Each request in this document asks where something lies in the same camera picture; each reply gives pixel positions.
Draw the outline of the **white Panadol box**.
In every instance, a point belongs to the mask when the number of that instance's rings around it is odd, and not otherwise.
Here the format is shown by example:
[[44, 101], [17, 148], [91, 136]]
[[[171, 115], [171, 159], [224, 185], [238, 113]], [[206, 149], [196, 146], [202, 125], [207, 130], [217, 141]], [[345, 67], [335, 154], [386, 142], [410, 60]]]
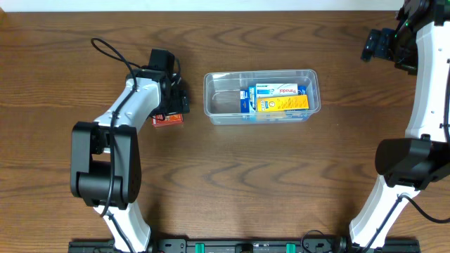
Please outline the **white Panadol box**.
[[258, 98], [296, 96], [299, 94], [297, 84], [256, 84], [255, 88]]

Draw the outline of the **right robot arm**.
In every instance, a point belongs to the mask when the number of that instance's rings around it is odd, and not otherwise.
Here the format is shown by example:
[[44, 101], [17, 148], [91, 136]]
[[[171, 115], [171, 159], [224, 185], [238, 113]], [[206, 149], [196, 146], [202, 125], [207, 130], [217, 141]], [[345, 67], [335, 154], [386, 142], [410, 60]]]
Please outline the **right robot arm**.
[[414, 197], [449, 175], [449, 1], [409, 0], [399, 9], [397, 28], [371, 30], [363, 61], [380, 58], [416, 76], [414, 104], [403, 138], [385, 139], [375, 154], [377, 179], [349, 238], [334, 252], [419, 252], [416, 240], [387, 234], [406, 205], [433, 223]]

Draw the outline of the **blue fever patch box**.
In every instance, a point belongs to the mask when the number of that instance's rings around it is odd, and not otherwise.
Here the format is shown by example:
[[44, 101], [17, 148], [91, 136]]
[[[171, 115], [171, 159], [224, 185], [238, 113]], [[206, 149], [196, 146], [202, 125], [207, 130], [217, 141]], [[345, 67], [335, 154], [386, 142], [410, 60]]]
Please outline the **blue fever patch box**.
[[[298, 85], [299, 94], [298, 95], [307, 95], [307, 88], [305, 86]], [[251, 113], [258, 112], [257, 111], [257, 95], [256, 88], [254, 86], [250, 86], [247, 89], [240, 91], [240, 111], [242, 113]]]

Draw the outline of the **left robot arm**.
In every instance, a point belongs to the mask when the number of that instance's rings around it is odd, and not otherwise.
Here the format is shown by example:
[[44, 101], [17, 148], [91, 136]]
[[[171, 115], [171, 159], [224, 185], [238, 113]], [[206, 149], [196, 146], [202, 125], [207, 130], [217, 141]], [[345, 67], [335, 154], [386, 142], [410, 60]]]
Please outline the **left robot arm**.
[[70, 190], [106, 222], [118, 252], [152, 252], [151, 228], [137, 197], [141, 188], [138, 133], [148, 119], [189, 112], [179, 60], [154, 49], [147, 65], [131, 70], [124, 91], [92, 122], [72, 129]]

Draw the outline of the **red medicine box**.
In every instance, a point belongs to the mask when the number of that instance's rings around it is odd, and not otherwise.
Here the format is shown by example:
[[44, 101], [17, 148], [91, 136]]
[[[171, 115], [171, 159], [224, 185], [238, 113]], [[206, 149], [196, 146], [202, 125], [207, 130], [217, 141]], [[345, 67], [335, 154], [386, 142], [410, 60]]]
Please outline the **red medicine box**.
[[182, 114], [176, 115], [156, 115], [152, 118], [152, 125], [155, 128], [166, 127], [171, 125], [183, 124], [184, 119]]

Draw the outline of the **yellow cough syrup box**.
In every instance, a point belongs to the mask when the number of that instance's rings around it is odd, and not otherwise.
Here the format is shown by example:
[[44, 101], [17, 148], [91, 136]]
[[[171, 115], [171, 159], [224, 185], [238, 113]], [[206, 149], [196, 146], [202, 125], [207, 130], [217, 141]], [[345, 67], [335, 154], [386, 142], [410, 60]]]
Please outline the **yellow cough syrup box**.
[[257, 99], [258, 112], [282, 112], [286, 110], [308, 110], [307, 95], [281, 96]]

